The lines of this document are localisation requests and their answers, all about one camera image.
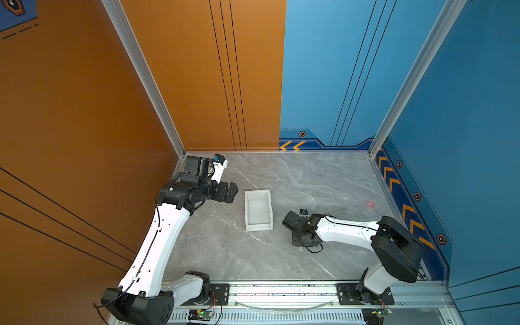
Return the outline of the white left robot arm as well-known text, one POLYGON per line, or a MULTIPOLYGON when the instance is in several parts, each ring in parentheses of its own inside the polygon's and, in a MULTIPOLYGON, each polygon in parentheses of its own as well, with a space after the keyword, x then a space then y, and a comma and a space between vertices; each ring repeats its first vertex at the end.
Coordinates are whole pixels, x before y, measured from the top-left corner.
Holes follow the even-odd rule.
POLYGON ((237 193, 233 182, 167 182, 158 193, 153 221, 134 262, 117 287, 104 291, 97 308, 107 309, 121 322, 166 324, 184 303, 206 303, 211 290, 208 274, 186 272, 167 289, 163 276, 189 216, 207 200, 232 203, 237 193))

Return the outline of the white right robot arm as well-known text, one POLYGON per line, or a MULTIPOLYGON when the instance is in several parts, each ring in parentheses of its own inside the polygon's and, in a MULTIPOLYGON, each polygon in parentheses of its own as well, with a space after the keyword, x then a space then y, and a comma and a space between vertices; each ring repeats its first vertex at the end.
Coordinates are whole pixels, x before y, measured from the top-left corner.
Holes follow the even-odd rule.
POLYGON ((337 285, 343 305, 391 305, 390 287, 397 282, 415 283, 420 276, 423 246, 396 219, 383 216, 377 222, 349 222, 329 214, 299 215, 288 212, 282 225, 291 231, 292 244, 312 249, 338 242, 372 251, 378 261, 366 268, 359 283, 337 285))

